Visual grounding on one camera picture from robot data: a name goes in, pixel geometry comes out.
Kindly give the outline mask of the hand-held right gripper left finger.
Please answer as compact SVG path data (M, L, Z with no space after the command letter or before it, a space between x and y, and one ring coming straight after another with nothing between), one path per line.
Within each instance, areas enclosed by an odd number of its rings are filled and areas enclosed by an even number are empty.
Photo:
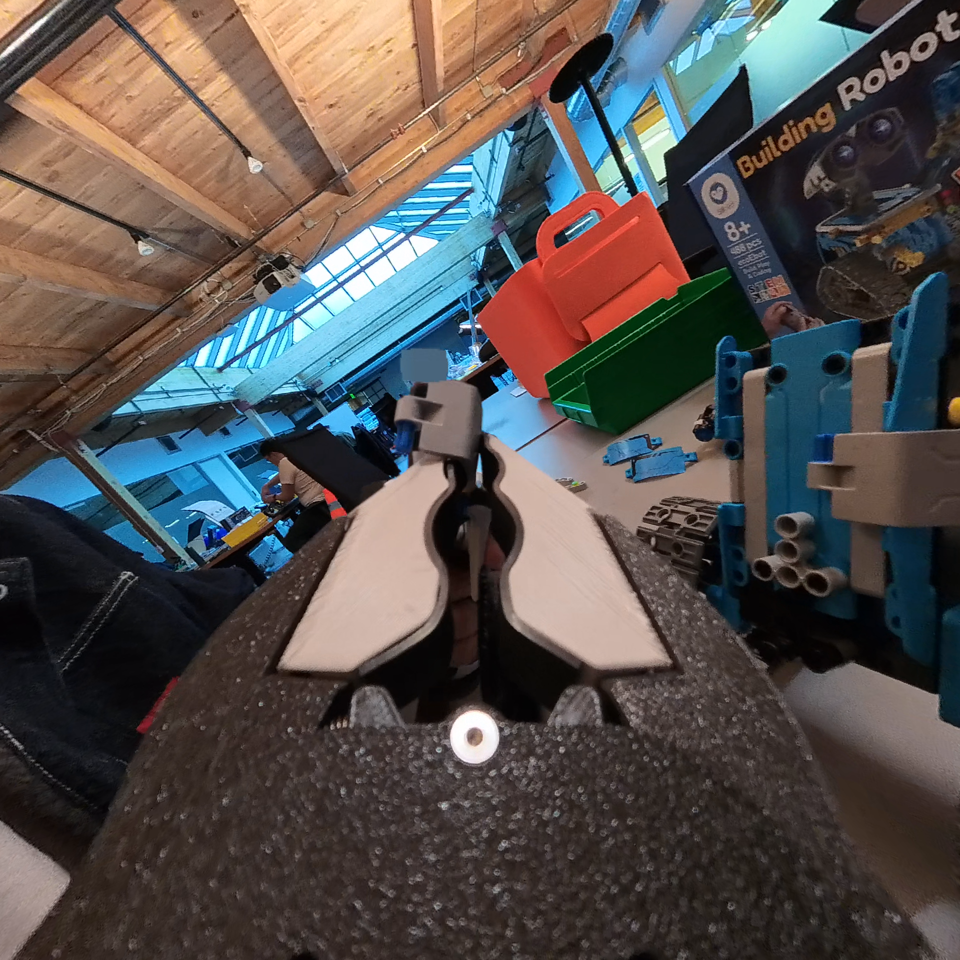
M450 577L433 522L453 492L444 459L420 458L354 510L280 672L372 673L439 625Z

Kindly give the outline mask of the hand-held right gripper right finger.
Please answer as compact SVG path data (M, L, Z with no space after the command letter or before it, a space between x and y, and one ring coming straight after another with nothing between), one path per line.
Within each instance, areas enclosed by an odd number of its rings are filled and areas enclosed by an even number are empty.
M508 623L583 671L669 669L671 655L597 516L498 438L483 442L496 466L491 492L513 521L500 581Z

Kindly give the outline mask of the grey connector with blue pin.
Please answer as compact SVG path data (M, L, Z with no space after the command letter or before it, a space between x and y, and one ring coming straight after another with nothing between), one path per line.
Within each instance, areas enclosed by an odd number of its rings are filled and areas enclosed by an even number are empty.
M415 383L396 403L396 450L408 468L438 463L455 481L455 524L474 545L486 546L491 510L478 491L482 402L479 391L458 380Z

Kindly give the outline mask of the blue grey tracked toy robot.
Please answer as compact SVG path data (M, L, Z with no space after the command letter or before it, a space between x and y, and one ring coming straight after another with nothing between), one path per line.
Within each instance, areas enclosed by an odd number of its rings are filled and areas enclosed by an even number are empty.
M732 500L667 497L637 534L769 666L854 662L959 725L958 304L936 272L884 338L857 319L716 349Z

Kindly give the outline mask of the light grey desk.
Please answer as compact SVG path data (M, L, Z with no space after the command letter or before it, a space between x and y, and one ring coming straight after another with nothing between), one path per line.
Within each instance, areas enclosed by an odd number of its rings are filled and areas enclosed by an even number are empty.
M626 435L662 438L695 451L685 474L643 481L603 462L615 439L559 416L546 400L510 397L531 412L517 451L544 473L586 483L584 501L634 530L656 501L672 496L726 500L727 460L692 426L714 399L706 382ZM938 718L933 695L860 665L826 674L790 664L774 680L831 784L841 822L858 853L930 942L958 958L958 729Z

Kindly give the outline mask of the blue curved brick panel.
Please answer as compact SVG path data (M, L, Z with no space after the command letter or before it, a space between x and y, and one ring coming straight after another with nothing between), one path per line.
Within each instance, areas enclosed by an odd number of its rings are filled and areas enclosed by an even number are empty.
M621 438L608 445L603 455L603 463L614 466L620 463L656 452L663 446L661 437L651 437L649 434L637 434L630 438Z
M698 463L698 454L680 446L660 448L630 460L626 479L639 483L666 476L683 475L687 467Z

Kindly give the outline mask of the green plastic bin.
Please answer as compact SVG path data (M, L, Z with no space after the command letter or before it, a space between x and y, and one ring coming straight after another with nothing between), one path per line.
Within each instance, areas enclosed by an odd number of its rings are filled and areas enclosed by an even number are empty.
M622 433L712 378L726 336L747 351L767 341L724 268L681 285L548 370L549 399L571 421Z

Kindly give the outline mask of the person's clothed body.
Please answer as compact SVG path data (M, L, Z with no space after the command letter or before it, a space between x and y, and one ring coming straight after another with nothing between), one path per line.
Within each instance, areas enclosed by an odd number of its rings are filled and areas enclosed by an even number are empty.
M257 586L12 494L1 566L2 958L26 958L130 792L143 722Z

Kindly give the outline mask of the ceiling projector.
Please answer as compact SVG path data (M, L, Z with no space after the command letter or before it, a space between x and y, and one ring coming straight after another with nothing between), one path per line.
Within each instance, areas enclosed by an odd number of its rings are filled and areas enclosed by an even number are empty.
M302 267L289 253L278 253L261 262L252 275L254 299L264 306L282 290L296 287L302 278Z

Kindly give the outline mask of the large robot kit box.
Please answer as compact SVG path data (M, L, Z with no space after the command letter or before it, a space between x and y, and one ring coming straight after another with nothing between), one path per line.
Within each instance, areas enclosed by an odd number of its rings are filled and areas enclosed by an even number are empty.
M772 329L886 322L935 274L958 310L958 2L907 4L728 164L715 246Z

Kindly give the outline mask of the black pole stand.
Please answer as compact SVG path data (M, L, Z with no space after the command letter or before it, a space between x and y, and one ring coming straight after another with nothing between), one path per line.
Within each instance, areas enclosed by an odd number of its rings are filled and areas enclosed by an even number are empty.
M614 45L614 35L609 31L599 33L585 43L558 71L549 87L548 98L551 104L565 104L577 90L582 90L594 112L626 189L631 197L636 197L640 193L639 188L619 148L618 137L611 127L593 84L594 75L606 64Z

